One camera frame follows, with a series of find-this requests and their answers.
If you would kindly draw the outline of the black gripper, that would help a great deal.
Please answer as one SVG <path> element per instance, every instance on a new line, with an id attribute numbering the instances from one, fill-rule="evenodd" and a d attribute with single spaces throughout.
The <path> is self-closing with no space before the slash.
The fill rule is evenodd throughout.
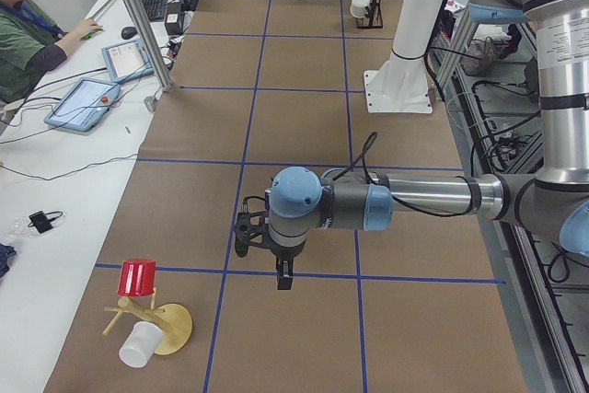
<path id="1" fill-rule="evenodd" d="M 278 290 L 287 291 L 292 289 L 294 281 L 294 260 L 303 249 L 303 245 L 298 245 L 290 248 L 278 246 L 271 250 L 276 259 Z"/>

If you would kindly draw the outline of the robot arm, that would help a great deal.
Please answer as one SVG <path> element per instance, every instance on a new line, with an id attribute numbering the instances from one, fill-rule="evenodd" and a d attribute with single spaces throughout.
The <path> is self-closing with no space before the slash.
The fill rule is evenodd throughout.
<path id="1" fill-rule="evenodd" d="M 480 214 L 587 254 L 588 0 L 471 0 L 470 7 L 481 23 L 524 17 L 537 26 L 543 167 L 478 178 L 286 168 L 271 185 L 265 225 L 280 289 L 291 287 L 294 258 L 313 228 L 381 231 L 395 210 Z"/>

